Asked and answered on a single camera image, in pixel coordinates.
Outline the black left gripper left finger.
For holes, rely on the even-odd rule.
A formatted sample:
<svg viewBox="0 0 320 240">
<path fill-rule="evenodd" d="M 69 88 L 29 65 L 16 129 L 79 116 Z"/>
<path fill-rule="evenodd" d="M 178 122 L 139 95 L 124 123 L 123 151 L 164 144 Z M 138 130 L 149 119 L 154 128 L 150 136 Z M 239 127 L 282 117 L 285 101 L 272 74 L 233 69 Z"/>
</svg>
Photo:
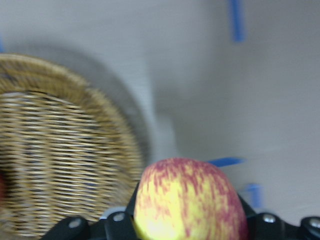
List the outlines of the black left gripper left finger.
<svg viewBox="0 0 320 240">
<path fill-rule="evenodd" d="M 90 224 L 81 216 L 59 221 L 44 236 L 45 240 L 138 240 L 133 214 L 138 187 L 124 210 L 108 209 L 109 215 Z"/>
</svg>

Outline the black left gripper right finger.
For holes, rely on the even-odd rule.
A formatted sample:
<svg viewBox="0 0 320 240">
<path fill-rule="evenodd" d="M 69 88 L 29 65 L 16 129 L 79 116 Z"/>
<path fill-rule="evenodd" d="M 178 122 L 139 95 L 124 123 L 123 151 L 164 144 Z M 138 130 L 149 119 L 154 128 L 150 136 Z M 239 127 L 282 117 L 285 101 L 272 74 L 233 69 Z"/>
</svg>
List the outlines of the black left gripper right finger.
<svg viewBox="0 0 320 240">
<path fill-rule="evenodd" d="M 270 212 L 257 213 L 238 195 L 246 216 L 249 240 L 319 240 L 320 217 L 308 216 L 292 225 Z"/>
</svg>

